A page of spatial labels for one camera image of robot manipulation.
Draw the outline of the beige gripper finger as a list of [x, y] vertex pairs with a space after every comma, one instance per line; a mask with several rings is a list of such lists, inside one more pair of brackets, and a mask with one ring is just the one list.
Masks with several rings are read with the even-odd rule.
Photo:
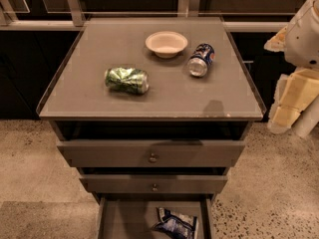
[[270, 52], [284, 52], [286, 32], [287, 27], [283, 27], [264, 44], [264, 49]]
[[281, 75], [274, 93], [274, 103], [268, 115], [268, 129], [275, 134], [285, 133], [300, 116], [296, 104], [296, 89], [292, 84], [293, 79]]

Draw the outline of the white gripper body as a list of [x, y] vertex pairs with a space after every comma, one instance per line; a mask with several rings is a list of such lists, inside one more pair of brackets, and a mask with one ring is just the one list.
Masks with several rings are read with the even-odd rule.
[[296, 89], [296, 104], [302, 113], [319, 95], [319, 72], [299, 68], [289, 77]]

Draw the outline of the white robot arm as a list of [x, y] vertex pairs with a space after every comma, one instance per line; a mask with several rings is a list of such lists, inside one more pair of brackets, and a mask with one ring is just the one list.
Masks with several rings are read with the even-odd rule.
[[319, 0], [306, 0], [264, 49], [283, 52], [285, 60], [296, 67], [277, 81], [268, 115], [268, 129], [285, 133], [319, 96]]

